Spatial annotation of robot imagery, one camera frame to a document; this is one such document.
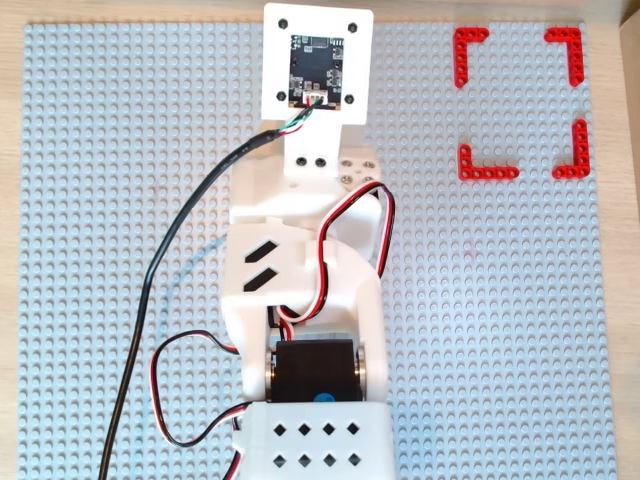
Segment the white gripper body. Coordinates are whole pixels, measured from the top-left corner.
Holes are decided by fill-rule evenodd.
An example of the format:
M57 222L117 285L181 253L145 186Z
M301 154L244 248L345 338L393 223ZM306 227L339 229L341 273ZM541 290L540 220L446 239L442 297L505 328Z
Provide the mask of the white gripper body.
M356 187L382 177L382 165L372 149L346 148L329 171L308 159L292 163L282 154L251 154L232 167L229 221L261 223L269 217L288 225L311 228L331 207Z

